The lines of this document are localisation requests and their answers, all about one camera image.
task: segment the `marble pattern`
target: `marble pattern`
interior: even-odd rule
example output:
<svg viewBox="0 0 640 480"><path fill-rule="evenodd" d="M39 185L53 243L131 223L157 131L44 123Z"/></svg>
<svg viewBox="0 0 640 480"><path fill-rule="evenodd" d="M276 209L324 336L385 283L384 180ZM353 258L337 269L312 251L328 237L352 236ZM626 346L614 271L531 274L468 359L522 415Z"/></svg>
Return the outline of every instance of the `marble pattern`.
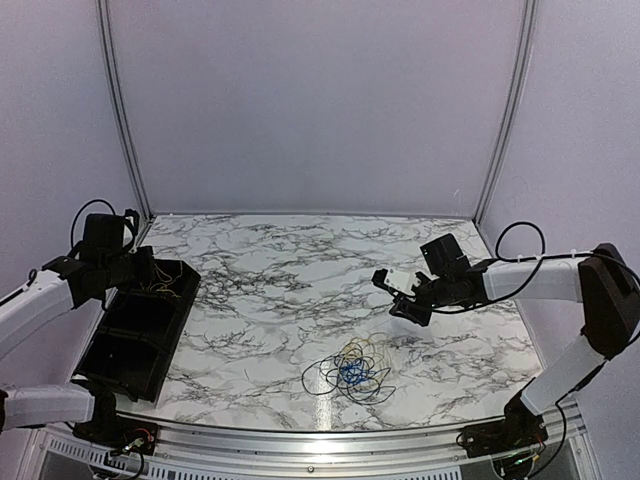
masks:
<svg viewBox="0 0 640 480"><path fill-rule="evenodd" d="M422 328L387 312L377 268L422 269L419 247L453 233L472 263L488 255L461 220L346 216L163 216L145 243L202 282L155 405L119 409L181 422L278 430L377 430L498 415L540 370L510 302ZM360 406L313 397L302 371L354 336L389 335L397 387Z"/></svg>

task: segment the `wall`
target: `wall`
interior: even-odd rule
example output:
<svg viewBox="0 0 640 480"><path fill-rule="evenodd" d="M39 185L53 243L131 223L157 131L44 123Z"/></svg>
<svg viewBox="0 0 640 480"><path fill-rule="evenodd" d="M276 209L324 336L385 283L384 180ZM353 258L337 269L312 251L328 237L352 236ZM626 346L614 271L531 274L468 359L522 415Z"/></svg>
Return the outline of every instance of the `wall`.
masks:
<svg viewBox="0 0 640 480"><path fill-rule="evenodd" d="M515 220L537 222L549 251L611 241L640 271L640 4L541 3L524 97L505 166L482 224L495 242ZM520 232L505 253L528 254ZM551 362L583 324L581 308L522 302ZM640 464L640 349L608 365L579 395L605 480L637 478Z"/></svg>
<svg viewBox="0 0 640 480"><path fill-rule="evenodd" d="M470 217L522 2L112 2L159 212Z"/></svg>
<svg viewBox="0 0 640 480"><path fill-rule="evenodd" d="M0 3L0 296L65 254L78 207L135 206L116 134L93 2ZM66 381L95 306L41 329L0 362L0 383ZM26 433L0 436L0 478L14 478Z"/></svg>

